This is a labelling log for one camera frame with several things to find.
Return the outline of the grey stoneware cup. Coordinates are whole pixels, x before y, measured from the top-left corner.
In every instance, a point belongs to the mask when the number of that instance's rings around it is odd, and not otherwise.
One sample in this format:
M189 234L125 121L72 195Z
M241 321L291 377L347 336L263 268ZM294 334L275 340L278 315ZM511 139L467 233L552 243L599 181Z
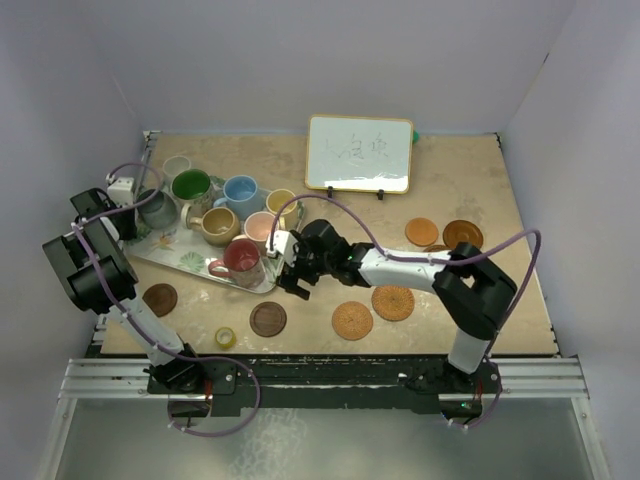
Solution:
M176 204L163 191L154 193L153 189L144 190L138 195L136 202L143 202L143 205L137 208L138 216L152 230L164 230L177 222Z

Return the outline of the dark walnut coaster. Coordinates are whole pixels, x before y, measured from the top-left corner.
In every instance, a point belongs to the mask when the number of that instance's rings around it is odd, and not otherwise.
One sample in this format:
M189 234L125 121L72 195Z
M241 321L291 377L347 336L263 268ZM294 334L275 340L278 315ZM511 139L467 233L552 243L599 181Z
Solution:
M157 317L164 317L176 307L178 294L172 285L158 283L144 292L143 300Z
M287 314L276 302L265 301L256 305L250 314L249 324L252 331L261 337L278 335L285 328Z

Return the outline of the light wood coaster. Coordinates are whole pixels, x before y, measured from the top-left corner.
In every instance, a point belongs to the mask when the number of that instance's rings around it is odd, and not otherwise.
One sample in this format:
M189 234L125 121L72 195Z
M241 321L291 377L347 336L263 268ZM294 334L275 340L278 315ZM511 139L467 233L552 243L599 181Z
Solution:
M427 247L437 241L439 230L433 221L424 217L415 217L407 222L405 236L412 244Z

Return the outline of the ringed brown wood coaster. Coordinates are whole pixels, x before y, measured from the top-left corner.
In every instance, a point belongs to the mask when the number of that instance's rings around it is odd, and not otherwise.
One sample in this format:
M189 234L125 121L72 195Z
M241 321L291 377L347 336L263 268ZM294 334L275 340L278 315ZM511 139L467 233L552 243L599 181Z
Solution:
M450 250L451 250L451 247L447 246L446 244L433 244L426 247L423 251L424 252L441 252L441 251L450 251Z

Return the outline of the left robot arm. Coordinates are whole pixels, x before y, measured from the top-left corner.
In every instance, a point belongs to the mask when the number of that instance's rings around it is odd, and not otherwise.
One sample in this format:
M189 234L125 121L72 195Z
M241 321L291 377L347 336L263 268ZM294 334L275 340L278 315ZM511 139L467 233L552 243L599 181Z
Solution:
M179 393L201 388L204 365L138 293L138 277L119 245L136 233L134 212L119 209L98 188L73 196L71 203L77 212L72 231L42 245L66 295L79 310L105 315L127 329L160 385Z

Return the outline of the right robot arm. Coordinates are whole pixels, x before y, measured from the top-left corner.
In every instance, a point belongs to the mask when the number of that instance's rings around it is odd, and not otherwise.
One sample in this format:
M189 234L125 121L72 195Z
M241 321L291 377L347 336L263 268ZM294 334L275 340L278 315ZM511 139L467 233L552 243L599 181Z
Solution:
M446 383L467 391L480 379L479 366L504 325L516 297L515 282L470 243L436 253L410 253L350 243L326 220L314 220L301 232L276 230L267 254L284 261L276 284L304 300L329 275L341 284L363 288L397 286L436 295L457 326L445 366Z

